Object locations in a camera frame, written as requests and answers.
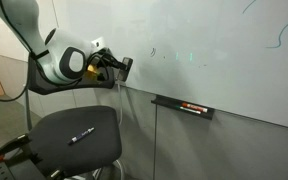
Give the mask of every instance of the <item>gray wall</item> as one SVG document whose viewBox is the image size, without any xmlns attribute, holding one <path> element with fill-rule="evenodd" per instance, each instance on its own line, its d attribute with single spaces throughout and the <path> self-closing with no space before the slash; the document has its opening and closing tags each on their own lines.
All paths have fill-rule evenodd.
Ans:
<svg viewBox="0 0 288 180">
<path fill-rule="evenodd" d="M 0 56 L 0 80 L 9 96 L 20 92 L 25 72 L 25 62 Z M 121 159 L 134 178 L 152 180 L 155 162 L 156 180 L 288 179 L 288 128 L 220 111 L 209 121 L 156 108 L 150 102 L 154 94 L 130 88 L 122 87 L 121 95 Z M 96 104 L 112 106 L 119 114 L 120 107 L 116 87 L 30 93 L 30 100 L 32 111 L 41 117 Z"/>
</svg>

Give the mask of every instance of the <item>chair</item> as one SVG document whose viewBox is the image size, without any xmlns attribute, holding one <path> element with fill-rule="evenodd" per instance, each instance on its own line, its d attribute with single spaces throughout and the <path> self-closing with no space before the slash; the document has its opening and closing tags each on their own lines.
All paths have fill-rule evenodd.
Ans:
<svg viewBox="0 0 288 180">
<path fill-rule="evenodd" d="M 46 82 L 37 70 L 34 60 L 29 60 L 28 88 L 41 95 L 77 88 L 113 88 L 112 68 L 107 68 L 108 80 L 98 83 L 83 78 L 69 86 L 54 86 Z M 69 146 L 67 142 L 89 128 L 95 131 Z M 36 164 L 47 176 L 60 168 L 66 177 L 90 172 L 111 165 L 121 153 L 121 139 L 115 109 L 107 106 L 88 106 L 62 110 L 42 118 L 29 132 L 32 152 L 40 162 Z"/>
</svg>

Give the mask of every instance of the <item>blue marker drawing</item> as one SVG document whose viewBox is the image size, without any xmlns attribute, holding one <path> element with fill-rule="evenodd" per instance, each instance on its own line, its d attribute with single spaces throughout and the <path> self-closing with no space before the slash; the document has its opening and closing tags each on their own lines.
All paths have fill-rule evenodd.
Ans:
<svg viewBox="0 0 288 180">
<path fill-rule="evenodd" d="M 256 1 L 256 0 L 253 0 L 253 2 L 251 2 L 251 4 L 249 4 L 249 5 L 244 9 L 243 14 L 245 13 L 245 11 L 246 11 L 250 6 L 252 6 L 253 3 L 255 3 L 255 1 Z"/>
<path fill-rule="evenodd" d="M 245 10 L 243 11 L 243 14 L 244 12 L 255 2 L 256 0 L 253 0 L 253 2 L 251 4 L 249 4 Z M 279 36 L 278 36 L 278 44 L 276 46 L 271 46 L 271 47 L 267 47 L 267 48 L 279 48 L 281 45 L 282 45 L 282 35 L 284 33 L 284 31 L 286 30 L 286 28 L 288 27 L 288 23 L 283 27 L 283 29 L 281 30 Z"/>
</svg>

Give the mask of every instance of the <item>pen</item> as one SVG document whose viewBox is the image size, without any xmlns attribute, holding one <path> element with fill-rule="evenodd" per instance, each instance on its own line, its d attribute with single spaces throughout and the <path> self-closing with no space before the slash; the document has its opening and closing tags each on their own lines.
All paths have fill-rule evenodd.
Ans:
<svg viewBox="0 0 288 180">
<path fill-rule="evenodd" d="M 182 103 L 182 106 L 186 107 L 186 108 L 194 109 L 194 110 L 197 110 L 197 111 L 207 112 L 207 108 L 203 108 L 203 107 L 192 105 L 192 104 L 188 104 L 188 103 Z"/>
<path fill-rule="evenodd" d="M 73 137 L 69 142 L 67 142 L 68 145 L 72 145 L 75 142 L 81 140 L 82 138 L 84 138 L 85 136 L 87 136 L 88 134 L 90 134 L 92 131 L 94 131 L 95 128 L 91 128 L 86 130 L 85 132 L 81 133 L 80 135 Z"/>
<path fill-rule="evenodd" d="M 180 109 L 183 109 L 185 111 L 193 112 L 193 113 L 196 113 L 196 114 L 201 114 L 200 111 L 195 111 L 195 110 L 188 109 L 188 108 L 185 108 L 185 107 L 182 107 L 182 106 L 177 106 L 177 107 L 180 108 Z"/>
</svg>

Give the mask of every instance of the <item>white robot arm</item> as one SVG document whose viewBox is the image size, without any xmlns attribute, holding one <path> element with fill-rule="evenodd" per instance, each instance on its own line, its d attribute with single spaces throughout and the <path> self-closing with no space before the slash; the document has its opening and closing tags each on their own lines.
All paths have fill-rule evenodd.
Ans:
<svg viewBox="0 0 288 180">
<path fill-rule="evenodd" d="M 44 78 L 56 85 L 80 79 L 93 53 L 104 48 L 104 41 L 85 41 L 60 29 L 54 29 L 44 42 L 38 28 L 39 8 L 35 0 L 0 0 L 0 17 L 9 26 L 33 59 Z M 103 58 L 105 64 L 128 71 L 114 57 Z"/>
</svg>

